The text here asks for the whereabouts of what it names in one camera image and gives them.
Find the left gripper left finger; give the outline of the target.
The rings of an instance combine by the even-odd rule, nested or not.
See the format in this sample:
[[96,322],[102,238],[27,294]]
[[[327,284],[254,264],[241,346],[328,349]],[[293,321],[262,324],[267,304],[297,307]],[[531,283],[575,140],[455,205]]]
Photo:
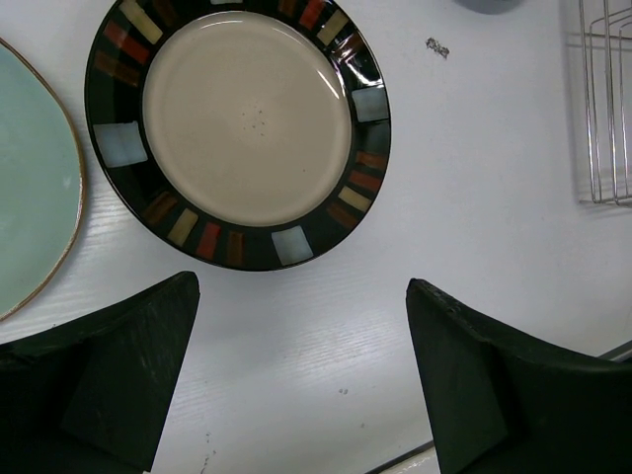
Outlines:
[[193,272],[1,347],[4,473],[151,471],[198,312]]

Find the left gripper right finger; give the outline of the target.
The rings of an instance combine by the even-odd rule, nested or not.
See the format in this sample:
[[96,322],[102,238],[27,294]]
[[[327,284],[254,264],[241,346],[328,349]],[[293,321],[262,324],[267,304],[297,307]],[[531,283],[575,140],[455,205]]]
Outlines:
[[486,316],[422,279],[406,308],[444,473],[627,473],[631,348],[590,356]]

